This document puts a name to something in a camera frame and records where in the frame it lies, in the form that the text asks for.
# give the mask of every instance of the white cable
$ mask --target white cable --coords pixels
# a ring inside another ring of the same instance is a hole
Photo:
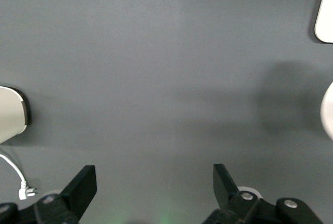
[[[23,175],[23,173],[21,172],[21,170],[15,165],[15,163],[13,163],[8,157],[6,157],[5,155],[0,154],[0,157],[2,159],[4,159],[10,166],[13,167],[13,169],[15,169],[15,171],[17,172],[17,174],[19,175],[19,177],[21,178],[21,188],[19,190],[19,198],[20,200],[25,200],[27,199],[27,197],[29,196],[34,196],[35,195],[35,189],[34,188],[29,188],[28,183]]]

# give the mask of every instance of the cable connector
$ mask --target cable connector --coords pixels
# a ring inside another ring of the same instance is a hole
[[[20,200],[26,200],[30,196],[35,196],[35,188],[29,188],[26,181],[21,182],[21,189],[19,190]]]

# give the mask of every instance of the white power cord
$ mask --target white power cord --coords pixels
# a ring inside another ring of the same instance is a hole
[[[0,154],[0,157],[4,159],[10,166],[12,166],[21,178],[21,189],[19,190],[20,200],[25,200],[30,196],[36,195],[35,188],[29,188],[28,183],[21,170],[5,155]]]

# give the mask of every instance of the white round object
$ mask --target white round object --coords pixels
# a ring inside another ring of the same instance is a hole
[[[0,86],[0,143],[22,133],[27,127],[27,110],[21,95]]]
[[[321,106],[321,119],[327,135],[333,140],[333,83],[328,87]]]

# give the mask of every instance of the gray table surface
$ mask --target gray table surface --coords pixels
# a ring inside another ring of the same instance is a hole
[[[320,100],[333,45],[321,0],[0,0],[0,83],[32,125],[0,146],[39,195],[86,164],[98,192],[81,224],[202,223],[212,168],[271,202],[296,197],[333,223],[333,142]]]

